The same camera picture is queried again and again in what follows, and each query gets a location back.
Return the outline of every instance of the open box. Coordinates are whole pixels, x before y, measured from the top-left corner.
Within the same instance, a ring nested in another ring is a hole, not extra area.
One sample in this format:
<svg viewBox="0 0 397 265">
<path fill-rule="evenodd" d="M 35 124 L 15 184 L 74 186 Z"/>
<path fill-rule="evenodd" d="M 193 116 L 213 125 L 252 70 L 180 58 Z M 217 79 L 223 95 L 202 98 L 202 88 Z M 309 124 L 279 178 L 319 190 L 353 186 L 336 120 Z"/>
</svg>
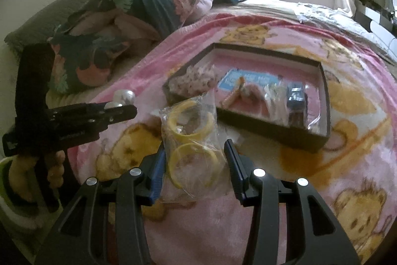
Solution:
<svg viewBox="0 0 397 265">
<path fill-rule="evenodd" d="M 219 120 L 309 152 L 318 151 L 329 139 L 330 101 L 321 62 L 258 47 L 213 43 L 182 66 L 163 85 L 163 91 L 169 104 L 187 99 L 187 97 L 171 92 L 169 82 L 173 78 L 185 75 L 189 66 L 200 67 L 206 64 L 214 65 L 222 75 L 222 80 L 218 83 L 215 91 Z M 316 132 L 274 123 L 265 117 L 255 116 L 244 110 L 244 105 L 239 102 L 224 109 L 221 105 L 222 100 L 230 92 L 231 81 L 235 79 L 232 74 L 237 72 L 251 74 L 249 77 L 252 78 L 257 76 L 264 78 L 269 75 L 270 78 L 282 79 L 283 82 L 303 82 L 306 88 L 305 93 L 309 96 L 307 101 L 308 119 L 314 120 L 319 116 L 316 122 Z"/>
</svg>

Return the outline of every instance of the hand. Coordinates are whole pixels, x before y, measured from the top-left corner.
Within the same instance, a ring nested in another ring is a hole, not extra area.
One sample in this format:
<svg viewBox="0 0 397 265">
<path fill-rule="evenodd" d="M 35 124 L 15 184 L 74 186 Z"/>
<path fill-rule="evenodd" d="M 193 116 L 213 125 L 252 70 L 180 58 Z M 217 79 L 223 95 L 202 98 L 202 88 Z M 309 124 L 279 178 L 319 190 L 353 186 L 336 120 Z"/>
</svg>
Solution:
<svg viewBox="0 0 397 265">
<path fill-rule="evenodd" d="M 47 180 L 51 189 L 57 189 L 64 183 L 63 174 L 65 161 L 65 152 L 58 151 L 52 153 L 52 158 L 56 164 L 48 170 Z M 11 189 L 22 199 L 28 202 L 34 202 L 33 194 L 29 188 L 27 172 L 34 168 L 38 161 L 37 157 L 18 155 L 14 157 L 8 173 L 9 185 Z"/>
</svg>

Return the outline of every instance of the gray upholstered headboard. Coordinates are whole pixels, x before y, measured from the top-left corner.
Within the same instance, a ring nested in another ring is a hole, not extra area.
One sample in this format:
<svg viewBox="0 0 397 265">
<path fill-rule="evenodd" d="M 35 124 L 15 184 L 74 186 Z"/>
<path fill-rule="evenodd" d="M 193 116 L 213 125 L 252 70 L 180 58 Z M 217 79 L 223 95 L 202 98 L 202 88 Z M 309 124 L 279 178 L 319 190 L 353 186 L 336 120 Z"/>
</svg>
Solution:
<svg viewBox="0 0 397 265">
<path fill-rule="evenodd" d="M 79 10 L 88 0 L 56 0 L 37 12 L 21 27 L 9 33 L 4 41 L 20 56 L 27 44 L 43 43 L 52 36 L 54 29 Z"/>
</svg>

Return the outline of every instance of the cardboard box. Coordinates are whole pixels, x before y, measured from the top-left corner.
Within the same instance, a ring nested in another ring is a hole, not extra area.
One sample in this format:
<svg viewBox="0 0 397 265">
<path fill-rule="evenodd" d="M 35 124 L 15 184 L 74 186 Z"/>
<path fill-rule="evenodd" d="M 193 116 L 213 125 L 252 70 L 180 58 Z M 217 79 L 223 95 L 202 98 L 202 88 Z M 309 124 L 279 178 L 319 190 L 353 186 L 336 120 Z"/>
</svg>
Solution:
<svg viewBox="0 0 397 265">
<path fill-rule="evenodd" d="M 231 69 L 241 69 L 251 71 L 252 78 L 256 78 L 256 74 L 269 73 L 279 77 L 282 76 L 287 81 L 303 81 L 317 87 L 318 112 L 320 114 L 319 133 L 275 124 L 269 120 L 253 116 L 250 112 L 236 111 L 236 109 L 231 108 L 223 109 L 220 101 L 225 96 L 225 90 L 217 88 L 216 106 L 219 120 L 237 128 L 273 138 L 292 148 L 304 149 L 309 152 L 318 151 L 329 139 L 330 101 L 327 80 L 321 62 L 275 50 L 214 43 L 182 66 L 163 85 L 164 94 L 170 105 L 187 98 L 171 93 L 168 87 L 169 81 L 177 76 L 184 75 L 189 66 L 203 66 L 207 63 L 214 64 L 224 74 Z M 223 89 L 227 89 L 225 86 L 227 82 L 222 83 L 223 81 L 218 83 L 218 86 L 222 84 Z"/>
</svg>

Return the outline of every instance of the silver screw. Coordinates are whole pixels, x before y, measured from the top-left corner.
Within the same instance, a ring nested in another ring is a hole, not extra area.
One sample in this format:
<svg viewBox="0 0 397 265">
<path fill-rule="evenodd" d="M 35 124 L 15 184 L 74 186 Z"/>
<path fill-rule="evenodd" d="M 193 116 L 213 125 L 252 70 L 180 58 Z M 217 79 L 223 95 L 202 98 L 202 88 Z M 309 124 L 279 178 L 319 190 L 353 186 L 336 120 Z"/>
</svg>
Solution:
<svg viewBox="0 0 397 265">
<path fill-rule="evenodd" d="M 254 175 L 257 176 L 258 178 L 261 178 L 265 176 L 266 172 L 263 169 L 255 169 L 254 170 Z"/>
<path fill-rule="evenodd" d="M 303 186 L 303 187 L 305 187 L 309 184 L 309 181 L 306 180 L 305 178 L 299 178 L 297 182 L 300 186 Z"/>
<path fill-rule="evenodd" d="M 87 183 L 88 186 L 94 186 L 98 182 L 97 178 L 88 178 L 85 183 Z"/>
<path fill-rule="evenodd" d="M 132 176 L 138 176 L 142 173 L 142 170 L 139 168 L 133 168 L 132 170 L 130 170 L 130 174 Z"/>
</svg>

